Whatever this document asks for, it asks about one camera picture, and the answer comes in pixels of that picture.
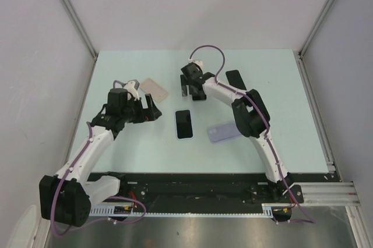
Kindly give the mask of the purple phone case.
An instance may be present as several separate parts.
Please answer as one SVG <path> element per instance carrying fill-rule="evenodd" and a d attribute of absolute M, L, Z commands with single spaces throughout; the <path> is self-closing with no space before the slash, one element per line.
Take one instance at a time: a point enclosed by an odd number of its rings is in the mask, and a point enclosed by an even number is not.
<path fill-rule="evenodd" d="M 242 136 L 240 131 L 237 129 L 235 122 L 227 122 L 214 127 L 210 127 L 207 130 L 207 135 L 210 142 L 213 144 L 232 140 Z"/>

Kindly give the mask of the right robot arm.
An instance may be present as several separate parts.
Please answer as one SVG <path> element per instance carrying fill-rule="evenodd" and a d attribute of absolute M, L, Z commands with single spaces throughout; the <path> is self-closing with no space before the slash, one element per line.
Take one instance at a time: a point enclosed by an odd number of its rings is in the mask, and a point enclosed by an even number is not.
<path fill-rule="evenodd" d="M 181 69 L 182 94 L 191 95 L 194 101 L 213 97 L 232 109 L 238 131 L 252 141 L 265 166 L 266 178 L 272 183 L 270 198 L 284 201 L 290 195 L 294 179 L 277 154 L 270 133 L 270 115 L 261 95 L 255 89 L 247 90 L 238 70 L 226 72 L 225 84 L 214 74 L 203 72 L 202 65 L 202 61 L 190 61 Z"/>

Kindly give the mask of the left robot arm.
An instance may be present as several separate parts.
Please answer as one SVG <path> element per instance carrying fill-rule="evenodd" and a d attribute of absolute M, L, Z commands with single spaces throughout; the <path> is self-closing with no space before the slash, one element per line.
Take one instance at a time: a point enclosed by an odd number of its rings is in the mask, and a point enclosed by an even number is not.
<path fill-rule="evenodd" d="M 112 88 L 107 102 L 87 123 L 88 135 L 77 153 L 56 172 L 45 175 L 39 183 L 42 218 L 51 222 L 81 227 L 90 210 L 106 199 L 125 200 L 129 187 L 120 178 L 104 175 L 89 183 L 88 178 L 106 149 L 128 123 L 151 122 L 161 117 L 150 94 L 147 107 L 135 89 Z"/>

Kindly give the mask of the black phone middle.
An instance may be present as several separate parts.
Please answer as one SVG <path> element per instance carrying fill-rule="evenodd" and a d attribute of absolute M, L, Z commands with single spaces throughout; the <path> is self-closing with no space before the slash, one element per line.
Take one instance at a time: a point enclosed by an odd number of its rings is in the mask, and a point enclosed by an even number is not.
<path fill-rule="evenodd" d="M 207 99 L 207 96 L 203 92 L 198 92 L 198 93 L 192 94 L 192 100 L 193 101 L 206 101 L 206 99 Z"/>

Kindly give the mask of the beige phone case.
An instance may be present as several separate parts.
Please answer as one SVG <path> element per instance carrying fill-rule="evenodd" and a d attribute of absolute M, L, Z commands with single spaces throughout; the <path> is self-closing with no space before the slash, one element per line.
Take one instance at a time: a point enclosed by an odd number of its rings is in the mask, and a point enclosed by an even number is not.
<path fill-rule="evenodd" d="M 151 78 L 142 81 L 140 89 L 144 93 L 150 94 L 155 102 L 162 102 L 168 96 L 168 91 Z"/>

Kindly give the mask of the black phone right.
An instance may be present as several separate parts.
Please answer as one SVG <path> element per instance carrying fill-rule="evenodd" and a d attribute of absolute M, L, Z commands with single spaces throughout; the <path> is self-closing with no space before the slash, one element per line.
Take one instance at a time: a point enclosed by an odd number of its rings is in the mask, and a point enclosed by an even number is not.
<path fill-rule="evenodd" d="M 240 90 L 247 90 L 245 83 L 241 77 L 241 74 L 237 69 L 226 71 L 226 78 L 228 80 L 229 85 Z"/>

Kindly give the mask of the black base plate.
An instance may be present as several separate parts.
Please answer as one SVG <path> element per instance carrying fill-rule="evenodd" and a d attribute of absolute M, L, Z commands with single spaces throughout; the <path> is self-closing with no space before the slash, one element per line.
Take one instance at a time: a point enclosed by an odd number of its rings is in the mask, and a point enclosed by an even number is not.
<path fill-rule="evenodd" d="M 252 214 L 263 203 L 290 202 L 262 173 L 124 173 L 109 172 L 120 181 L 119 196 L 141 202 L 148 214 Z"/>

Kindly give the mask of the left aluminium frame post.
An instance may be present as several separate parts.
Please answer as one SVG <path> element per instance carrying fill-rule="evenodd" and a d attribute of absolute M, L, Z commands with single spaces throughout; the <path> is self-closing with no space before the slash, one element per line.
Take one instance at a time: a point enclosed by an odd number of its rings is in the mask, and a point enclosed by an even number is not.
<path fill-rule="evenodd" d="M 64 8 L 66 14 L 70 18 L 73 27 L 75 28 L 78 36 L 82 40 L 84 46 L 88 50 L 90 56 L 93 58 L 94 61 L 96 61 L 97 57 L 98 57 L 98 53 L 97 53 L 95 47 L 93 46 L 93 43 L 92 43 L 92 41 L 91 41 L 87 31 L 86 31 L 86 28 L 84 27 L 84 25 L 83 25 L 83 23 L 80 19 L 72 1 L 71 0 L 60 0 L 60 3 L 62 5 L 62 7 Z"/>

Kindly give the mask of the aluminium frame post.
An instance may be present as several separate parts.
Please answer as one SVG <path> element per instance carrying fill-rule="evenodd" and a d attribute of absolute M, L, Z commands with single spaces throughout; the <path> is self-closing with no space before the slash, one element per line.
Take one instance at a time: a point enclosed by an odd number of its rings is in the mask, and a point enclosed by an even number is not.
<path fill-rule="evenodd" d="M 70 18 L 73 27 L 75 28 L 78 36 L 82 40 L 84 46 L 88 50 L 90 56 L 93 58 L 94 61 L 96 61 L 97 57 L 98 57 L 98 53 L 97 53 L 95 47 L 93 46 L 93 43 L 92 43 L 92 41 L 91 41 L 87 31 L 86 31 L 86 28 L 84 27 L 84 25 L 83 25 L 83 23 L 80 19 L 72 1 L 71 0 L 60 0 L 60 3 L 62 5 L 62 7 L 64 8 L 66 14 Z"/>
<path fill-rule="evenodd" d="M 313 23 L 308 35 L 306 36 L 306 39 L 305 41 L 303 42 L 301 48 L 298 50 L 298 56 L 300 58 L 302 58 L 309 46 L 311 45 L 311 43 L 313 42 L 314 38 L 316 37 L 319 29 L 321 28 L 323 22 L 326 20 L 326 17 L 328 15 L 328 13 L 330 12 L 334 2 L 336 0 L 326 0 L 324 5 L 322 6 L 321 8 L 321 11 L 319 12 L 318 16 L 316 17 L 316 20 L 315 22 Z"/>

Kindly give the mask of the aluminium front rail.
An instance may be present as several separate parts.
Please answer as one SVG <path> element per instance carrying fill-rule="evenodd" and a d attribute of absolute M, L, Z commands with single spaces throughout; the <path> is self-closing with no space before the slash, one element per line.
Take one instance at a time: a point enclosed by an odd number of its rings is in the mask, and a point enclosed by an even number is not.
<path fill-rule="evenodd" d="M 360 206 L 353 182 L 299 183 L 305 206 Z"/>

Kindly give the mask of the right aluminium frame post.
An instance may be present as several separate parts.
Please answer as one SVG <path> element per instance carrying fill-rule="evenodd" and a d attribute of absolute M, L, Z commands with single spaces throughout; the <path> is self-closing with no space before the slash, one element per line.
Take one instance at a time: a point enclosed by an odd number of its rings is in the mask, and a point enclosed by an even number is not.
<path fill-rule="evenodd" d="M 309 46 L 311 45 L 311 43 L 313 42 L 314 38 L 316 37 L 319 29 L 321 28 L 323 22 L 326 20 L 326 17 L 328 15 L 328 13 L 330 12 L 334 2 L 336 0 L 326 0 L 324 5 L 322 6 L 321 8 L 321 11 L 319 12 L 318 16 L 316 17 L 316 20 L 315 22 L 313 23 L 308 35 L 306 36 L 306 39 L 305 41 L 303 42 L 301 48 L 298 50 L 298 56 L 300 58 L 302 58 Z"/>

